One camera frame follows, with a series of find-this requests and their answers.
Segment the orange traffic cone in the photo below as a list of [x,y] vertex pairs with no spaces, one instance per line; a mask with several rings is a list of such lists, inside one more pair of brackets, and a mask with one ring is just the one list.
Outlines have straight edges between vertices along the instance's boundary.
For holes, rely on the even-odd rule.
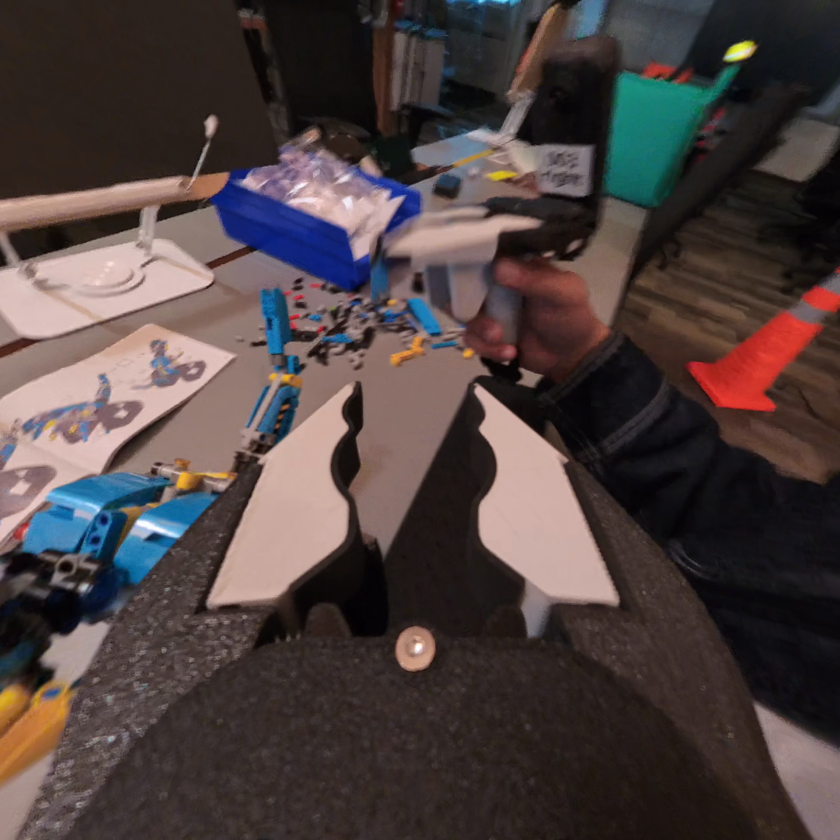
[[838,310],[835,269],[725,356],[715,362],[691,361],[686,370],[714,406],[771,413],[775,405],[768,390]]

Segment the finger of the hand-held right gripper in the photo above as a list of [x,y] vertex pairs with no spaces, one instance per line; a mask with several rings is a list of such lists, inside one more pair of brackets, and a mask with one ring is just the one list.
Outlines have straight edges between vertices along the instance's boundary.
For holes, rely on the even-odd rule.
[[535,230],[543,220],[514,213],[494,213],[488,207],[459,206],[416,218],[413,232],[427,237],[498,237]]
[[401,225],[384,234],[377,249],[377,269],[398,262],[413,270],[432,266],[488,266],[497,252],[498,225]]

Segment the white desk lamp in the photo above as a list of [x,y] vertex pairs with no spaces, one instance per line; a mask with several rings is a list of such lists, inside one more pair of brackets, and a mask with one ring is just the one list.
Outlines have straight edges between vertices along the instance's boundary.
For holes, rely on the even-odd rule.
[[[155,233],[163,205],[218,193],[229,174],[202,175],[218,128],[204,120],[204,145],[191,176],[125,182],[79,192],[3,199],[2,324],[22,340],[48,340],[202,291],[214,273],[170,239]],[[12,233],[139,211],[133,239],[74,254],[24,259]]]

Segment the pile of small brick parts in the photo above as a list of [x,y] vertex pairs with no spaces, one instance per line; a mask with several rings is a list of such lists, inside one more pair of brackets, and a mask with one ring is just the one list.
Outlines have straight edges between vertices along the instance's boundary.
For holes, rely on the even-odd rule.
[[359,370],[375,339],[394,335],[400,349],[390,353],[391,366],[421,357],[430,351],[452,350],[463,359],[475,359],[467,348],[464,327],[451,316],[436,311],[421,296],[423,279],[415,275],[408,297],[374,300],[362,289],[345,291],[322,280],[294,276],[280,289],[289,316],[292,353],[306,360],[327,364],[343,356]]

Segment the blue brick robot arm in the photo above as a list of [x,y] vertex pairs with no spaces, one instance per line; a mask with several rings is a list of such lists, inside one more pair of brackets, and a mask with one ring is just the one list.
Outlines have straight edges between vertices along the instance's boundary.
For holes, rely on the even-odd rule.
[[302,388],[299,357],[287,353],[293,340],[287,297],[278,288],[265,288],[259,293],[259,303],[271,374],[240,432],[233,463],[235,473],[262,459],[288,436]]

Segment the grey desk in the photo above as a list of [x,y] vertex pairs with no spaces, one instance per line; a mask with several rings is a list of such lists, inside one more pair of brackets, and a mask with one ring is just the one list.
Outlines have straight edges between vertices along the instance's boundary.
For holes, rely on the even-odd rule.
[[[457,138],[418,151],[422,163],[455,162],[484,150],[481,143]],[[607,197],[602,221],[583,256],[571,268],[585,280],[595,314],[611,322],[623,298],[627,273],[648,211]],[[153,323],[237,353],[237,359],[179,412],[133,438],[115,457],[116,469],[142,470],[151,463],[186,458],[199,469],[224,469],[268,373],[265,350],[257,339],[259,290],[287,287],[295,272],[261,253],[240,248],[221,228],[209,206],[159,222],[163,234],[212,268],[212,286],[120,320],[59,339],[29,344],[2,322],[2,396],[30,380],[74,364],[107,348],[146,323]],[[453,349],[431,350],[400,367],[390,355],[400,343],[390,333],[377,337],[361,369],[343,360],[304,372],[297,424],[308,418],[343,385],[359,381],[364,397],[364,427],[359,436],[361,471],[352,484],[363,531],[389,550],[432,458],[460,405],[467,384],[483,369]],[[87,669],[107,631],[104,624],[82,626],[60,638],[46,661],[63,681]],[[15,838],[25,822],[50,757],[2,786],[2,838]]]

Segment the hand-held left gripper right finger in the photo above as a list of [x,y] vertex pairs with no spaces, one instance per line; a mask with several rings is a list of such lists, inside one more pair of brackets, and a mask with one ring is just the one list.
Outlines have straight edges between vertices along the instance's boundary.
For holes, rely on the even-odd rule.
[[519,612],[528,638],[546,634],[556,606],[615,611],[620,595],[573,488],[569,460],[483,385],[476,467],[487,469],[471,524],[483,596]]

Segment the teal green box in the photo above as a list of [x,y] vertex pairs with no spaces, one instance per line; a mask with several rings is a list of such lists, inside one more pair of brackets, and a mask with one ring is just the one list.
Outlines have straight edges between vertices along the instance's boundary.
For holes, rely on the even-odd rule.
[[619,73],[604,194],[638,207],[658,207],[673,192],[700,129],[739,71],[739,65],[726,66],[706,86]]

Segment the dark denim jacket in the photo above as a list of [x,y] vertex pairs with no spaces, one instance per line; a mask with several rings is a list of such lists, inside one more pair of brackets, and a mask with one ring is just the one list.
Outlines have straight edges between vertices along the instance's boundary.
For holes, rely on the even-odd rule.
[[831,742],[839,733],[835,533],[782,522],[670,538],[755,699]]

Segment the blue toy brick robot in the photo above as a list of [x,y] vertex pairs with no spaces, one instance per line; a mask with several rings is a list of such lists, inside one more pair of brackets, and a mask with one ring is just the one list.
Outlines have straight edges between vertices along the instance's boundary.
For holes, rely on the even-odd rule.
[[53,752],[76,682],[43,656],[56,636],[105,620],[235,481],[178,458],[53,489],[2,553],[1,781]]

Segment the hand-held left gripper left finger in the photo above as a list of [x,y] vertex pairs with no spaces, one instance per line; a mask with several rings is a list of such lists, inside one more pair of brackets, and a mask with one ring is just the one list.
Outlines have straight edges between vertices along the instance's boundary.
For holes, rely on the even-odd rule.
[[258,462],[206,613],[263,611],[288,635],[333,604],[354,635],[385,632],[385,573],[351,485],[361,468],[362,386],[340,388]]

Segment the person's right hand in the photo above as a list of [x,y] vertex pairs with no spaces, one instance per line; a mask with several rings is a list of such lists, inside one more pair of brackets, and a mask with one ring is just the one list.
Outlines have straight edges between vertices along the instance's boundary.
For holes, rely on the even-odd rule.
[[542,259],[499,259],[499,287],[521,296],[518,341],[503,339],[501,325],[485,311],[465,328],[465,343],[479,356],[521,368],[554,384],[564,382],[611,335],[596,317],[583,279]]

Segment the open instruction booklet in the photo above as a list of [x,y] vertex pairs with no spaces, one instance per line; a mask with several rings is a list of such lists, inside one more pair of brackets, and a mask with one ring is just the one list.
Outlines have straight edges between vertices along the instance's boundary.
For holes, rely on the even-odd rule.
[[134,436],[173,412],[236,354],[147,324],[1,401],[1,540],[73,480],[105,472]]

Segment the black partition panel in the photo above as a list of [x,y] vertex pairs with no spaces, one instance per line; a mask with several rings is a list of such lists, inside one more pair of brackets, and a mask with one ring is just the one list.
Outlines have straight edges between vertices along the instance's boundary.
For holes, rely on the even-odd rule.
[[2,198],[275,159],[245,2],[1,3]]

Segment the blue plastic bin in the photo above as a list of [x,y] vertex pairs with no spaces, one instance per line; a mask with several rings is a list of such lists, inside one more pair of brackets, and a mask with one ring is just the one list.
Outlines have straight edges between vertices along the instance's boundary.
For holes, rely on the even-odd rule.
[[370,278],[378,238],[423,209],[418,190],[360,172],[373,184],[391,187],[405,197],[392,221],[378,234],[350,236],[341,227],[251,192],[242,183],[248,171],[231,174],[211,203],[228,237],[344,291],[353,291]]

